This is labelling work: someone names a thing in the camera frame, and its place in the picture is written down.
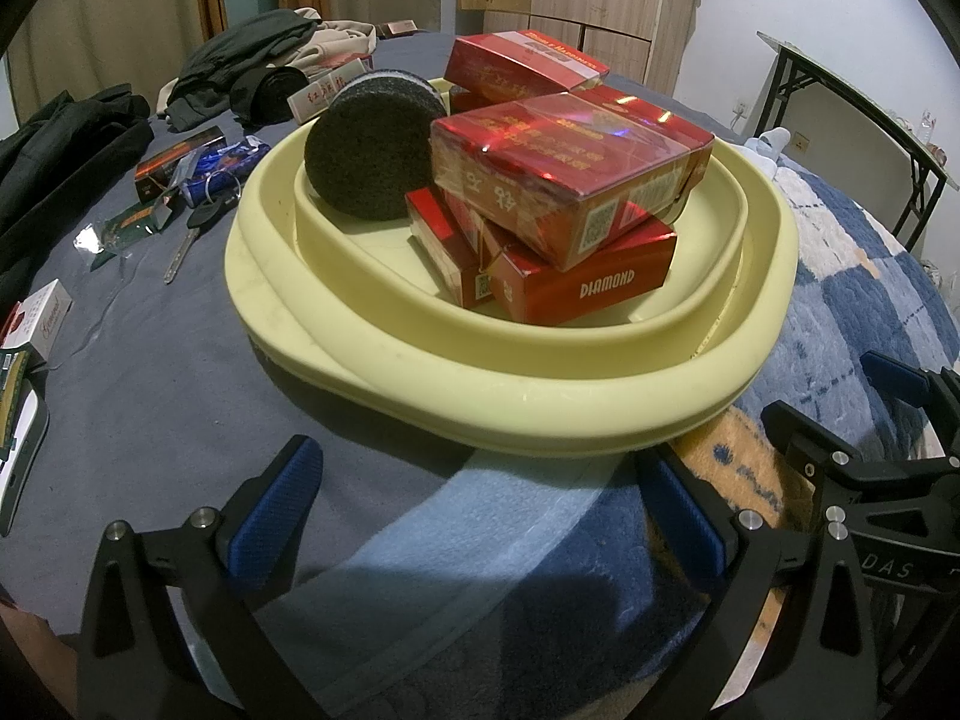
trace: car key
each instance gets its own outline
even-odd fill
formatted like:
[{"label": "car key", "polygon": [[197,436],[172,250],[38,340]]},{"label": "car key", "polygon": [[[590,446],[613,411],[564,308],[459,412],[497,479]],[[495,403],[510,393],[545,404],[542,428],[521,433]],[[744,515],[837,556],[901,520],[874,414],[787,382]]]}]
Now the car key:
[{"label": "car key", "polygon": [[189,252],[193,242],[200,237],[200,233],[206,232],[218,218],[227,210],[227,198],[222,194],[215,196],[206,202],[201,203],[190,213],[186,220],[186,236],[184,241],[176,248],[174,258],[170,262],[167,272],[163,274],[163,283],[169,284],[176,278],[176,272],[184,262],[186,253]]}]

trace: blue rubber grip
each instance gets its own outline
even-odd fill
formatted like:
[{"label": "blue rubber grip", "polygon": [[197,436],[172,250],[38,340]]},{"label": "blue rubber grip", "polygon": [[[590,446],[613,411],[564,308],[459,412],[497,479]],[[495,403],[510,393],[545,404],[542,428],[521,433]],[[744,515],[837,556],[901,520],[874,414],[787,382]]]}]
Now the blue rubber grip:
[{"label": "blue rubber grip", "polygon": [[705,593],[717,590],[727,553],[709,519],[663,460],[650,453],[637,459],[640,494],[690,584]]},{"label": "blue rubber grip", "polygon": [[921,409],[930,402],[930,384],[922,372],[880,352],[864,352],[860,365],[867,381],[884,392]]},{"label": "blue rubber grip", "polygon": [[306,439],[253,506],[227,548],[227,574],[237,589],[262,589],[296,524],[313,505],[323,479],[323,450]]}]

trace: clamp screw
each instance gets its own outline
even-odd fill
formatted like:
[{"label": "clamp screw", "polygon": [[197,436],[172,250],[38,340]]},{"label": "clamp screw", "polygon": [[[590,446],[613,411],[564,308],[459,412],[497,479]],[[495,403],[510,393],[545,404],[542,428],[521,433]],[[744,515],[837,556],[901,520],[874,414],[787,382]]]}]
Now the clamp screw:
[{"label": "clamp screw", "polygon": [[107,525],[107,530],[104,531],[104,536],[107,537],[107,541],[120,541],[121,538],[126,536],[128,525],[126,522],[123,522],[122,519],[115,519],[112,523]]},{"label": "clamp screw", "polygon": [[842,522],[832,522],[827,525],[827,533],[836,538],[837,541],[843,541],[848,536],[847,527]]},{"label": "clamp screw", "polygon": [[209,528],[214,522],[217,521],[217,509],[213,509],[209,506],[202,506],[200,509],[197,509],[193,514],[190,514],[190,524],[194,528]]},{"label": "clamp screw", "polygon": [[847,513],[839,506],[827,506],[824,516],[827,517],[827,522],[843,522],[847,519]]},{"label": "clamp screw", "polygon": [[759,512],[755,512],[753,509],[743,509],[743,511],[738,514],[736,518],[748,531],[757,531],[763,527],[763,517],[760,516]]}]

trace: red cigarette pack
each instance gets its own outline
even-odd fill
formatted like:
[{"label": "red cigarette pack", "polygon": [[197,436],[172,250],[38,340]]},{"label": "red cigarette pack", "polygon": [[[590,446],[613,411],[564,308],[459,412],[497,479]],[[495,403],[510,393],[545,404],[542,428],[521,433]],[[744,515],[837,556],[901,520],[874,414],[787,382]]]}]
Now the red cigarette pack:
[{"label": "red cigarette pack", "polygon": [[601,84],[574,94],[581,100],[607,108],[625,119],[630,119],[631,122],[650,127],[664,137],[686,146],[689,149],[689,156],[686,161],[685,180],[675,201],[686,202],[690,190],[700,183],[704,173],[707,172],[710,153],[713,151],[712,132],[697,127],[696,124],[688,122],[665,108],[647,103],[646,100],[641,100],[635,95],[626,95],[611,86]]},{"label": "red cigarette pack", "polygon": [[677,234],[651,217],[560,272],[502,227],[485,221],[482,232],[491,292],[511,319],[526,324],[569,322],[662,286],[677,245]]},{"label": "red cigarette pack", "polygon": [[587,89],[610,68],[535,29],[459,37],[443,77],[492,103]]},{"label": "red cigarette pack", "polygon": [[433,187],[408,191],[410,227],[457,305],[474,308],[491,298],[480,260]]},{"label": "red cigarette pack", "polygon": [[560,271],[669,207],[697,153],[570,94],[436,119],[430,143],[438,185]]},{"label": "red cigarette pack", "polygon": [[478,95],[462,86],[450,88],[450,113],[466,113],[475,111],[477,108],[486,108],[493,105],[483,95]]},{"label": "red cigarette pack", "polygon": [[148,157],[133,171],[133,186],[140,202],[149,202],[160,197],[167,189],[179,161],[199,146],[214,148],[224,146],[227,140],[219,127],[208,127],[203,132],[191,135],[185,141],[174,143],[158,154]]},{"label": "red cigarette pack", "polygon": [[486,269],[490,264],[490,251],[483,243],[484,218],[446,189],[441,189],[440,193],[443,195],[443,204],[450,210],[473,253],[480,258],[480,269]]}]

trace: yellow tray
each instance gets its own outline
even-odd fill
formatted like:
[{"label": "yellow tray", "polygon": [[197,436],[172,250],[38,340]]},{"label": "yellow tray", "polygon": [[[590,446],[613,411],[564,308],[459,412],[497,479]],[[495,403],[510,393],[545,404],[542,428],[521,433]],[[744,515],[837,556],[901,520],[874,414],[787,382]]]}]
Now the yellow tray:
[{"label": "yellow tray", "polygon": [[664,288],[594,317],[600,326],[541,328],[445,302],[405,224],[318,210],[299,175],[308,128],[248,180],[226,274],[253,341],[311,384],[469,445],[584,456],[709,419],[776,341],[796,225],[724,143],[677,221]]}]

